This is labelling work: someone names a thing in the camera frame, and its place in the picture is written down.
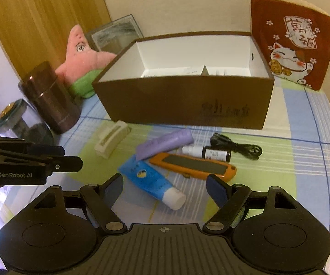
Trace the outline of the blue white tube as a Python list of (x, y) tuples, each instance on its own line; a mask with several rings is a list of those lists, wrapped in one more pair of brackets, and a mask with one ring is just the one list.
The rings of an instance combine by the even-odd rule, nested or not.
[(171, 210), (179, 210), (186, 202), (186, 195), (183, 192), (175, 188), (169, 180), (145, 161), (137, 161), (135, 155), (123, 163), (118, 171)]

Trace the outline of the dark spray bottle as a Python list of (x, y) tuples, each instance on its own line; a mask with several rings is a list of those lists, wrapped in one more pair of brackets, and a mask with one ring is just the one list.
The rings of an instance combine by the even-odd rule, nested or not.
[(182, 153), (190, 157), (201, 158), (205, 160), (217, 160), (227, 163), (229, 163), (231, 160), (231, 153), (229, 150), (219, 150), (213, 146), (183, 146)]

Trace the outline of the brown metal canister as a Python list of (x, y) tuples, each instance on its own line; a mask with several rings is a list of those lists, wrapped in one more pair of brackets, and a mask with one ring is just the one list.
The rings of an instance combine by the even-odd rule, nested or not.
[(79, 120), (79, 106), (48, 61), (31, 70), (18, 87), (54, 133), (67, 132)]

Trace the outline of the wooden headboard panel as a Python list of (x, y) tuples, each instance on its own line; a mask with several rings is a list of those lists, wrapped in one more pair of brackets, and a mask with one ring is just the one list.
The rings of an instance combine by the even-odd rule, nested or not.
[(0, 44), (20, 78), (48, 61), (65, 61), (70, 30), (111, 21), (105, 0), (0, 0)]

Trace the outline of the orange black utility knife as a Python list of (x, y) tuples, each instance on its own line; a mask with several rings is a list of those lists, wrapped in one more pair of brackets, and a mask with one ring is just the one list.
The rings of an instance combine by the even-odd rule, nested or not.
[(149, 159), (152, 165), (179, 173), (185, 178), (206, 180), (214, 174), (225, 182), (229, 182), (237, 173), (237, 168), (229, 163), (213, 159), (201, 159), (172, 153), (158, 153)]

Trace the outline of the red lucky cat cushion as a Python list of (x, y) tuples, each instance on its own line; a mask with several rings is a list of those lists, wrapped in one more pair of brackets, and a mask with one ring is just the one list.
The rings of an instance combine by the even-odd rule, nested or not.
[(251, 0), (251, 33), (273, 76), (314, 91), (330, 63), (330, 15), (302, 0)]

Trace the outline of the framed picture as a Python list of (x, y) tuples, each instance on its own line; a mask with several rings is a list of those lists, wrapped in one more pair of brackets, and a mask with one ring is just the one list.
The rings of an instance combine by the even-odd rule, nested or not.
[(97, 52), (119, 54), (143, 33), (132, 14), (85, 33), (90, 47)]

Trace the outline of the cream plastic holder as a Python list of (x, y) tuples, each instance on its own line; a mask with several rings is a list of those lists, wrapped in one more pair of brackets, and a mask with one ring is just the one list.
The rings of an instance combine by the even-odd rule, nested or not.
[(96, 154), (109, 159), (117, 145), (131, 132), (129, 125), (123, 121), (117, 121), (110, 127), (105, 127), (99, 134), (99, 141), (94, 150)]

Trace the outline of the pink starfish plush toy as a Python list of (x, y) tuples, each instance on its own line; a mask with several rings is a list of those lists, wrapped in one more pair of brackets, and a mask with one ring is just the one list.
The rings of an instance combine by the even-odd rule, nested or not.
[(75, 25), (69, 33), (65, 62), (55, 73), (73, 97), (87, 99), (95, 94), (92, 82), (115, 57), (91, 49), (82, 27)]

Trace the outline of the glass jar with lid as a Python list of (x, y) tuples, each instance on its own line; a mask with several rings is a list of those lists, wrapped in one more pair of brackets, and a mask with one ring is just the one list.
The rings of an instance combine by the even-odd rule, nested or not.
[(30, 143), (54, 145), (54, 137), (37, 112), (23, 99), (10, 103), (0, 114), (0, 135)]

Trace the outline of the purple tube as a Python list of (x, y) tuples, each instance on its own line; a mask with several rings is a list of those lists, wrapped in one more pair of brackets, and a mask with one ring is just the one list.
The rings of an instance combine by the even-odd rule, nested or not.
[(174, 131), (138, 145), (136, 147), (136, 160), (146, 160), (158, 153), (171, 151), (193, 142), (194, 139), (189, 129)]

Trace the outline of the checkered bed sheet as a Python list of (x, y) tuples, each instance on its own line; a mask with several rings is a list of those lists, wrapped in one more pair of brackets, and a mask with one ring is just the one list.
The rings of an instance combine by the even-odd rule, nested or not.
[[(48, 185), (60, 185), (76, 191), (91, 182), (105, 180), (131, 157), (137, 145), (176, 130), (170, 125), (131, 126), (109, 159), (98, 156), (94, 146), (98, 134), (111, 124), (98, 97), (82, 103), (78, 123), (59, 138), (59, 144), (71, 156), (84, 162), (78, 173), (52, 175)], [(264, 127), (261, 130), (227, 129), (221, 133), (239, 144), (262, 148), (257, 160), (233, 153), (236, 166), (233, 182), (253, 191), (282, 187), (330, 231), (330, 104), (323, 92), (276, 79)], [(187, 197), (179, 210), (170, 210), (160, 201), (125, 182), (123, 193), (113, 206), (125, 223), (204, 223), (217, 206), (208, 196), (205, 182), (163, 171), (163, 175)], [(326, 264), (330, 274), (330, 256)]]

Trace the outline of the brown cardboard box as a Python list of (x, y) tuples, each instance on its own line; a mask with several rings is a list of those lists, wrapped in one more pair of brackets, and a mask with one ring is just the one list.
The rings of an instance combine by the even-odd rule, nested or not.
[(134, 40), (92, 86), (114, 121), (260, 130), (274, 77), (250, 33), (186, 32)]

